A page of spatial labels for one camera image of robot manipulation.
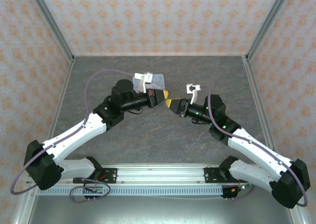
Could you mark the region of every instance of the gray marble surface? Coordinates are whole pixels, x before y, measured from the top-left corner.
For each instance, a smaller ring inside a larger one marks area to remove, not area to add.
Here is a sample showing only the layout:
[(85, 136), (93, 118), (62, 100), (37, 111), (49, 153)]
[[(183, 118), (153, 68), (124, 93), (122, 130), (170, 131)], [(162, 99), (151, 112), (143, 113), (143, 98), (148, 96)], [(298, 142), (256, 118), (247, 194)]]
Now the gray marble surface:
[[(84, 119), (84, 88), (91, 75), (100, 69), (129, 73), (164, 74), (170, 98), (186, 97), (186, 84), (210, 85), (226, 104), (227, 115), (264, 143), (258, 114), (241, 57), (232, 56), (118, 56), (76, 57), (54, 136)], [(132, 77), (118, 73), (97, 76), (88, 92), (90, 108), (111, 94), (120, 79)], [(198, 92), (203, 104), (208, 89)], [(221, 163), (229, 155), (251, 162), (241, 153), (212, 139), (207, 125), (195, 125), (180, 118), (165, 103), (141, 115), (125, 113), (125, 119), (68, 156), (81, 159), (94, 156), (100, 163)]]

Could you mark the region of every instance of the patterned wallpaper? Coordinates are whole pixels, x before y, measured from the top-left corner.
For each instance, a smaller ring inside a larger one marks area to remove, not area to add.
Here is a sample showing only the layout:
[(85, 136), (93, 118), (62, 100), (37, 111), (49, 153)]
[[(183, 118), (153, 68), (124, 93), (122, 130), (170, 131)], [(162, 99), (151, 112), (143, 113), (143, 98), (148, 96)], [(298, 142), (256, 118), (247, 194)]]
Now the patterned wallpaper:
[(316, 0), (288, 0), (251, 62), (278, 151), (304, 160), (316, 220)]
[(275, 0), (45, 2), (75, 55), (240, 55)]
[(47, 139), (69, 62), (33, 0), (0, 0), (0, 28), (0, 215), (12, 223), (11, 182), (27, 144)]

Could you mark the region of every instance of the floral wallpaper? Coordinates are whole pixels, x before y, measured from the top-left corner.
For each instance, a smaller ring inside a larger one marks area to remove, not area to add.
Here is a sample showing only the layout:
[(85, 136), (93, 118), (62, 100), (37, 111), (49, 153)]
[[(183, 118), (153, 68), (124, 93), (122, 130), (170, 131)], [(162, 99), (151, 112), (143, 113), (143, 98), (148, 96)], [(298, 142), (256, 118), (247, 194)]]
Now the floral wallpaper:
[(45, 2), (75, 55), (240, 55), (275, 0)]
[(287, 0), (251, 62), (278, 151), (306, 162), (316, 220), (316, 0)]
[(69, 61), (33, 0), (0, 0), (0, 27), (0, 215), (12, 223), (11, 183), (27, 144), (47, 139)]

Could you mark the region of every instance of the gray floor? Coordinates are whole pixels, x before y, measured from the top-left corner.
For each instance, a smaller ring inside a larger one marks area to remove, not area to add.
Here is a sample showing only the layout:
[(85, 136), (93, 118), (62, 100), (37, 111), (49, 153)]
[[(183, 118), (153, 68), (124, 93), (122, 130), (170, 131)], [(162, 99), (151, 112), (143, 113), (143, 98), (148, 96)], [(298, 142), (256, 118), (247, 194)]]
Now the gray floor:
[[(186, 97), (186, 84), (210, 85), (227, 106), (226, 113), (252, 136), (264, 143), (258, 114), (241, 57), (228, 56), (127, 56), (76, 57), (55, 136), (85, 117), (83, 93), (91, 75), (100, 69), (129, 73), (150, 71), (164, 74), (170, 98)], [(89, 89), (90, 108), (111, 93), (120, 79), (131, 77), (108, 73), (94, 79)], [(208, 90), (199, 92), (203, 104)], [(212, 139), (207, 125), (194, 125), (189, 118), (173, 114), (163, 103), (146, 108), (141, 115), (125, 114), (125, 119), (69, 155), (68, 159), (94, 156), (100, 163), (221, 163), (233, 155), (250, 162), (239, 152)]]
[(292, 224), (289, 210), (267, 191), (227, 201), (108, 196), (72, 203), (67, 196), (38, 196), (29, 224)]

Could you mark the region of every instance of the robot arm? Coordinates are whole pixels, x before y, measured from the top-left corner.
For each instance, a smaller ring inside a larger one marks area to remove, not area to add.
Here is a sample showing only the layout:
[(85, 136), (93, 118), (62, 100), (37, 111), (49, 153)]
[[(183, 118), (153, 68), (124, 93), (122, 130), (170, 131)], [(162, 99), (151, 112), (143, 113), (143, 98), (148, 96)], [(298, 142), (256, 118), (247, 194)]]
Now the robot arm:
[(142, 107), (153, 108), (167, 96), (167, 91), (157, 89), (136, 93), (131, 81), (127, 79), (118, 81), (112, 88), (111, 96), (106, 97), (85, 120), (42, 144), (37, 140), (31, 142), (27, 147), (24, 164), (41, 150), (51, 148), (31, 163), (26, 168), (27, 172), (42, 190), (52, 187), (62, 179), (77, 177), (98, 179), (102, 167), (93, 157), (82, 160), (64, 159), (88, 140), (120, 123), (124, 119), (124, 112), (139, 111)]
[[(191, 103), (189, 99), (167, 99), (166, 104), (180, 117), (190, 117), (193, 123), (202, 122), (210, 125), (209, 132), (214, 139), (238, 150), (260, 166), (260, 168), (254, 167), (230, 156), (219, 166), (222, 176), (231, 176), (237, 180), (248, 181), (262, 187), (271, 192), (280, 204), (287, 208), (293, 208), (303, 194), (295, 178), (283, 165), (290, 167), (306, 191), (310, 187), (306, 164), (300, 159), (292, 161), (283, 157), (254, 139), (239, 124), (225, 115), (226, 105), (219, 95), (211, 95), (211, 111), (216, 124), (230, 134), (247, 138), (249, 142), (219, 131), (210, 118), (207, 99), (208, 97), (205, 98), (203, 106)], [(276, 156), (279, 161), (276, 161), (268, 153)]]

